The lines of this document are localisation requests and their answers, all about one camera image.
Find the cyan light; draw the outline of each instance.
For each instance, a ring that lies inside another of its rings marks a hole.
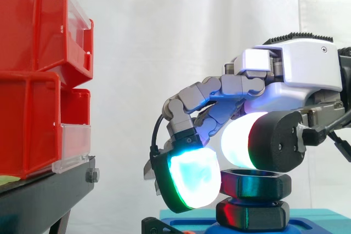
[[[169,171],[178,194],[189,208],[212,203],[220,189],[220,169],[216,153],[200,148],[171,157]]]
[[[222,134],[222,151],[226,159],[238,167],[255,169],[248,153],[248,136],[255,121],[266,112],[249,113],[228,124]]]

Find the green light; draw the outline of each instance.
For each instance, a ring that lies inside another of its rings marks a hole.
[[[213,202],[220,189],[220,169],[216,153],[200,148],[171,157],[169,171],[179,197],[189,208]]]

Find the screw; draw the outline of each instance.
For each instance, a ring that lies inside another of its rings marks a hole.
[[[158,233],[158,230],[157,228],[153,227],[151,230],[150,230],[150,234],[157,234]]]
[[[97,183],[100,179],[99,168],[88,168],[86,172],[86,182],[87,183]]]

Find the white glowing cylinder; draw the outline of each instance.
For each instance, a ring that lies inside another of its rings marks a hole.
[[[266,112],[244,115],[227,125],[222,134],[222,151],[226,159],[238,167],[256,169],[248,153],[248,136],[255,121]]]

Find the white curtain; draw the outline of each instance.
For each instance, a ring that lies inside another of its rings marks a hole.
[[[95,23],[94,80],[84,87],[92,93],[91,154],[101,178],[72,210],[67,233],[140,233],[143,218],[158,217],[166,208],[153,182],[143,181],[164,101],[194,82],[218,76],[243,49],[299,31],[300,25],[303,31],[333,35],[340,44],[351,42],[351,0],[337,1],[301,0],[299,6],[298,0],[78,0]],[[227,169],[219,138],[211,146]],[[163,124],[158,145],[167,139]],[[332,173],[350,168],[331,142],[319,150],[312,149],[290,173],[292,208],[323,207],[323,195],[341,183]],[[325,162],[316,165],[320,160]],[[327,186],[319,184],[324,176]],[[315,185],[310,188],[311,177]],[[338,190],[338,195],[347,193]]]

